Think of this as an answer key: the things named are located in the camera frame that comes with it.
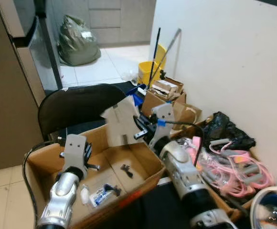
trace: tangled cable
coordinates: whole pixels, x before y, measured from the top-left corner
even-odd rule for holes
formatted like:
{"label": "tangled cable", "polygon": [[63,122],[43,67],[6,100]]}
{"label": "tangled cable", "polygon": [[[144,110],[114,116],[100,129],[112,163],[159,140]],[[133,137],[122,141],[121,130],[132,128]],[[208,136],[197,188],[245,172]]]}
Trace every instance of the tangled cable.
{"label": "tangled cable", "polygon": [[[183,138],[179,141],[179,143],[186,142],[182,145],[192,160],[196,158],[196,149],[200,144],[197,138],[199,137]],[[229,150],[227,147],[232,142],[224,139],[218,144],[223,142],[225,145],[220,151],[214,150],[213,146],[216,144],[211,142],[209,149],[213,154],[202,148],[198,158],[197,168],[211,186],[219,189],[223,195],[242,198],[255,193],[256,189],[274,185],[274,179],[267,168],[252,158],[248,151]]]}

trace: black office chair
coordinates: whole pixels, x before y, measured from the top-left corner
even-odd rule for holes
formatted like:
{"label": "black office chair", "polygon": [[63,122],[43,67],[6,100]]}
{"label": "black office chair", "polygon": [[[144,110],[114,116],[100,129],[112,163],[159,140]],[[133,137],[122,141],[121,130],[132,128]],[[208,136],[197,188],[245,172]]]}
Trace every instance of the black office chair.
{"label": "black office chair", "polygon": [[126,97],[115,85],[70,87],[48,95],[38,112],[39,126],[44,140],[52,133],[66,137],[105,124],[100,115]]}

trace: green garbage bag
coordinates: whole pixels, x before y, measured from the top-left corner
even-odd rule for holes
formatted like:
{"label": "green garbage bag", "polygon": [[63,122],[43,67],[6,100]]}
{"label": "green garbage bag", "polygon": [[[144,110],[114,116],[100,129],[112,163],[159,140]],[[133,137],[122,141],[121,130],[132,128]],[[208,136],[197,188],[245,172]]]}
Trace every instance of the green garbage bag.
{"label": "green garbage bag", "polygon": [[62,62],[70,66],[90,63],[101,56],[96,38],[85,26],[85,22],[64,16],[60,27],[58,51]]}

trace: chair backrest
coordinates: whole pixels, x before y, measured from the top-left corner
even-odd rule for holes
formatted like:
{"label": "chair backrest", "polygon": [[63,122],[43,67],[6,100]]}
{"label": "chair backrest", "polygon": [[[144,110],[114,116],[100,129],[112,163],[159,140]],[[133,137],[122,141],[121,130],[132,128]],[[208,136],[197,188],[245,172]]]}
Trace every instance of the chair backrest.
{"label": "chair backrest", "polygon": [[100,115],[126,95],[116,86],[99,84],[70,87],[48,95],[41,103],[38,120],[43,138],[50,133],[85,122],[102,119]]}

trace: robotic arm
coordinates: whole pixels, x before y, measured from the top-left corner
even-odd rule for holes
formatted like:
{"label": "robotic arm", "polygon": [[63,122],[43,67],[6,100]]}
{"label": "robotic arm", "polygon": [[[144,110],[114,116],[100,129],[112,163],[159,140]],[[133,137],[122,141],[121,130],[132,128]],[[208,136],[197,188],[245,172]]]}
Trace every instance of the robotic arm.
{"label": "robotic arm", "polygon": [[198,170],[188,153],[176,141],[169,139],[173,124],[160,119],[174,121],[171,104],[162,104],[152,109],[154,122],[141,115],[135,117],[142,130],[135,139],[144,137],[149,147],[160,157],[172,179],[184,210],[193,229],[237,229],[222,209],[219,209],[208,192]]}
{"label": "robotic arm", "polygon": [[72,216],[72,205],[80,180],[86,178],[87,169],[99,170],[99,166],[88,164],[92,145],[86,143],[86,137],[68,135],[64,152],[63,173],[50,190],[50,201],[38,221],[38,229],[67,229]]}

